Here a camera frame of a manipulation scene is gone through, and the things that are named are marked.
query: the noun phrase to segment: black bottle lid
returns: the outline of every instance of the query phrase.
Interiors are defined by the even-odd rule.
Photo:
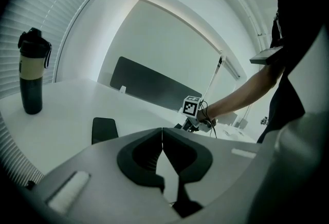
[[[51,44],[42,38],[42,31],[31,28],[29,32],[23,32],[18,47],[21,55],[27,58],[45,58],[45,68],[49,65]]]

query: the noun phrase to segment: roller blind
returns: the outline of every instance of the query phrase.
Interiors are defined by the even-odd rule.
[[[0,98],[20,92],[19,57],[17,48],[23,31],[31,27],[42,30],[51,42],[49,68],[44,84],[52,83],[63,42],[74,20],[89,0],[10,0],[0,18]],[[0,118],[0,156],[6,159],[9,176],[18,184],[38,182],[42,174],[21,153]]]

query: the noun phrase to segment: black shirt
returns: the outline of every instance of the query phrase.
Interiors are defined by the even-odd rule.
[[[281,129],[305,113],[297,93],[288,80],[288,75],[316,38],[325,18],[324,4],[324,0],[278,0],[279,23],[287,49],[286,55],[280,59],[285,71],[270,103],[268,126],[258,139],[258,143],[263,142],[268,132]]]

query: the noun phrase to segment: person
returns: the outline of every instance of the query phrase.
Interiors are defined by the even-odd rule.
[[[281,129],[288,122],[304,115],[303,105],[288,75],[303,58],[324,22],[322,13],[325,2],[321,1],[278,0],[278,20],[287,53],[282,59],[263,67],[238,90],[209,105],[207,115],[211,120],[254,103],[273,88],[280,77],[278,89],[270,103],[268,126],[258,143],[263,142],[268,132]],[[273,25],[272,39],[271,47],[277,46],[280,42],[277,24]],[[206,119],[204,113],[205,110],[198,112],[199,121]]]

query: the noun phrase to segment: cable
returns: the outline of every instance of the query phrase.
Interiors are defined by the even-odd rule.
[[[205,102],[206,105],[207,105],[207,107],[206,107],[206,113],[204,113],[203,102]],[[210,118],[209,118],[209,116],[208,116],[208,103],[207,103],[206,101],[203,100],[203,101],[200,103],[200,107],[201,107],[201,112],[202,112],[202,114],[208,119],[208,121],[209,121],[209,123],[210,123],[210,126],[211,126],[210,136],[211,136],[211,134],[212,134],[212,130],[214,130],[214,132],[215,132],[215,136],[216,136],[216,138],[217,138],[217,133],[216,133],[215,126],[212,124],[212,122],[211,122],[211,120],[210,120]]]

